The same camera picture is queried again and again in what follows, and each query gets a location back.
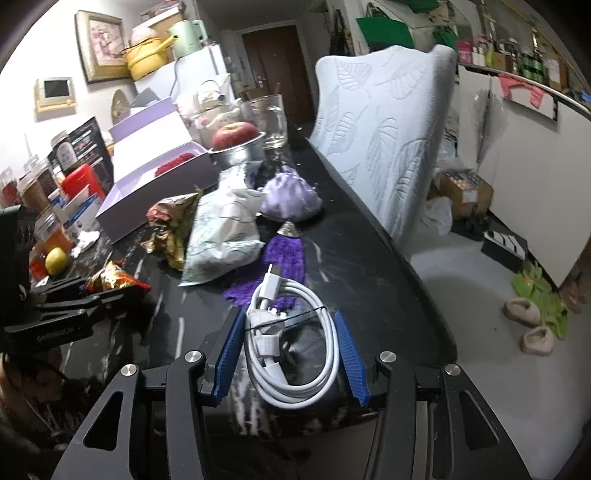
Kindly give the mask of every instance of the purple pouch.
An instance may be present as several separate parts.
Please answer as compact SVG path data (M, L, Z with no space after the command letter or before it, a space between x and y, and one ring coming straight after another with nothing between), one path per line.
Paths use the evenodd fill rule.
M262 190L266 193L260 212L271 220L301 222L316 215L322 200L293 168L281 167Z

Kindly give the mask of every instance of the door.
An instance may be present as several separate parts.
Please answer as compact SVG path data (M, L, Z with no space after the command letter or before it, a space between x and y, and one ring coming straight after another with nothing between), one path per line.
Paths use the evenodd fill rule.
M295 124L313 122L312 94L295 25L247 33L242 39L255 88L267 95L279 83L288 120Z

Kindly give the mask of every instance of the black marble table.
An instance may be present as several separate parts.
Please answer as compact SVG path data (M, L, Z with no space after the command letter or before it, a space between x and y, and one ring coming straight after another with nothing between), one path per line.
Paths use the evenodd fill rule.
M288 164L323 200L324 212L299 226L306 284L331 313L343 310L348 322L356 322L368 335L386 323L396 332L389 349L410 362L440 366L454 361L455 345L410 265L330 164L295 128L290 128L289 135L285 148L267 152L262 175L270 176L281 164ZM258 226L266 242L280 224L258 219ZM128 363L142 369L168 365L198 348L225 320L231 304L223 291L232 274L201 286L179 287L180 273L140 246L147 235L143 227L112 245L103 234L72 266L69 275L89 275L109 259L122 260L127 272L152 290L140 318L98 323L91 338L62 347L67 376L94 377L104 384ZM288 379L310 381L324 362L322 329L306 322L286 331L283 340L288 348L281 362ZM376 415L376 408L361 407L352 397L343 368L329 395L315 406L289 413L272 408L252 388L242 354L229 395L218 408L206 408L204 415L212 438L269 440L366 422Z

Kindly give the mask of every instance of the blue textured pad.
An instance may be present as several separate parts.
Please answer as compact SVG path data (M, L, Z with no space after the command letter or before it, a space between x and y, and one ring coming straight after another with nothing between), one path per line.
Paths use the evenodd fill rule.
M359 400L361 406L364 407L369 403L369 389L365 374L365 365L355 346L349 327L347 327L345 317L340 311L336 313L334 321L336 334L339 338L340 357L343 360L345 372L347 372L351 392Z
M216 365L216 379L215 388L213 389L213 398L219 403L230 390L230 383L236 370L240 350L242 349L242 342L244 341L244 321L246 314L244 310L240 313L232 325L232 330L223 346L220 359Z

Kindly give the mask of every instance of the mint green pitcher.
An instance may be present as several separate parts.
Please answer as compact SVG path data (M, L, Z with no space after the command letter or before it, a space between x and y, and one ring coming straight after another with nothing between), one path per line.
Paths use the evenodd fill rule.
M169 32L178 37L173 47L178 59L201 50L202 41L207 40L207 31L202 20L182 20L170 27Z

